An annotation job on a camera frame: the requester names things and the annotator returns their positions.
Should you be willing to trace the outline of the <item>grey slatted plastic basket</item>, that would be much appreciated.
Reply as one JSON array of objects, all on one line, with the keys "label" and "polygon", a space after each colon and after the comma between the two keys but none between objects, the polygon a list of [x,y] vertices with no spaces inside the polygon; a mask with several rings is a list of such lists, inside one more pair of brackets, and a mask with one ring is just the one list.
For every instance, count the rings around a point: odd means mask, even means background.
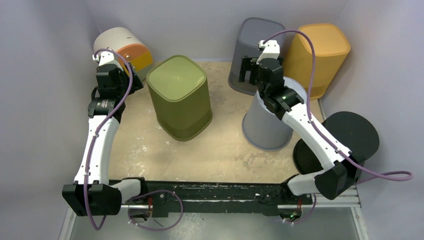
[{"label": "grey slatted plastic basket", "polygon": [[244,82],[239,82],[242,57],[259,57],[261,52],[258,50],[258,42],[285,29],[279,22],[259,17],[249,17],[243,21],[238,31],[228,75],[228,84],[233,90],[250,96],[255,94],[256,86],[249,84],[249,73],[246,74]]}]

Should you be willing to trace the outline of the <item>olive green slatted basket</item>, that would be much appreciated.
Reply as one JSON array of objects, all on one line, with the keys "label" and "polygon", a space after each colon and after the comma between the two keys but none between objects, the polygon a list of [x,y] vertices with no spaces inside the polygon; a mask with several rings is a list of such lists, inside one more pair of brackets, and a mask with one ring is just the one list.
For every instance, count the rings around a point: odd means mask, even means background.
[{"label": "olive green slatted basket", "polygon": [[212,121],[206,72],[184,55],[174,55],[146,76],[159,125],[175,140],[189,141]]}]

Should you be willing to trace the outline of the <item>light grey bucket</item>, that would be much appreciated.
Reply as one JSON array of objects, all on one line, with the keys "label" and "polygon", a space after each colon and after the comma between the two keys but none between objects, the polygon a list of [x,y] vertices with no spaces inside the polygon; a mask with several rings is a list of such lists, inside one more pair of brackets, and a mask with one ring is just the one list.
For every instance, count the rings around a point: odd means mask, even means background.
[{"label": "light grey bucket", "polygon": [[269,152],[286,147],[294,132],[266,108],[258,91],[243,117],[241,128],[245,139],[252,146]]}]

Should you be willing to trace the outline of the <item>yellow slatted plastic basket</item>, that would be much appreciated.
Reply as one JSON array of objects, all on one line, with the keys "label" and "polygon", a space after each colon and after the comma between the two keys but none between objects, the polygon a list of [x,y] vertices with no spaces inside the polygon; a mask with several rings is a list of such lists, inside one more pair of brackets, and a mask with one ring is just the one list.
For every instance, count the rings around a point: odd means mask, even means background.
[{"label": "yellow slatted plastic basket", "polygon": [[[343,32],[331,23],[315,23],[298,28],[311,40],[315,51],[315,72],[310,99],[321,98],[351,50]],[[284,75],[309,89],[312,50],[308,41],[296,33],[284,57]]]}]

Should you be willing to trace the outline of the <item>black bucket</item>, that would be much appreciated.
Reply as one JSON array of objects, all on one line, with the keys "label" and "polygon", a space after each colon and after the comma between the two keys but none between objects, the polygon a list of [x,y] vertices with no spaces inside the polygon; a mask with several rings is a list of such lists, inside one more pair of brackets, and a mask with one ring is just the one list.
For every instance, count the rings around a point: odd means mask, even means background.
[{"label": "black bucket", "polygon": [[[380,138],[375,127],[357,113],[336,112],[324,120],[322,125],[352,152],[363,154],[366,160],[371,158],[380,146]],[[294,147],[293,162],[302,175],[323,169],[313,151],[302,139]]]}]

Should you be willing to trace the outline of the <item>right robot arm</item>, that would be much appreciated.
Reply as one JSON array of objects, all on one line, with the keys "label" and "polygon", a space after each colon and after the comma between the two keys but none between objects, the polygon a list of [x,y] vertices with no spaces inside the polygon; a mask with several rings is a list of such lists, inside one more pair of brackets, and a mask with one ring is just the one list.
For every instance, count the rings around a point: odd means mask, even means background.
[{"label": "right robot arm", "polygon": [[283,182],[280,196],[288,204],[303,194],[320,194],[334,200],[356,184],[360,167],[366,158],[359,151],[351,151],[339,142],[310,112],[305,97],[294,84],[283,77],[280,57],[248,57],[241,60],[239,81],[250,73],[249,83],[256,86],[242,129],[250,143],[263,144],[277,140],[278,129],[286,125],[297,132],[316,156],[321,169],[299,173]]}]

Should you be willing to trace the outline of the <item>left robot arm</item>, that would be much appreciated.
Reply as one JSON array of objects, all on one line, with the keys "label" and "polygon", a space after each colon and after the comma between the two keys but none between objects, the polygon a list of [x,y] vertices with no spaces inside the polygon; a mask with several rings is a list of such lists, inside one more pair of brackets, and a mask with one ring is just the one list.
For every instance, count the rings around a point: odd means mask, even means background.
[{"label": "left robot arm", "polygon": [[72,184],[66,184],[62,196],[77,216],[117,215],[121,205],[131,199],[146,203],[149,191],[142,177],[110,181],[109,163],[116,132],[126,108],[122,101],[130,79],[115,63],[96,69],[97,87],[88,105],[88,138],[80,168]]}]

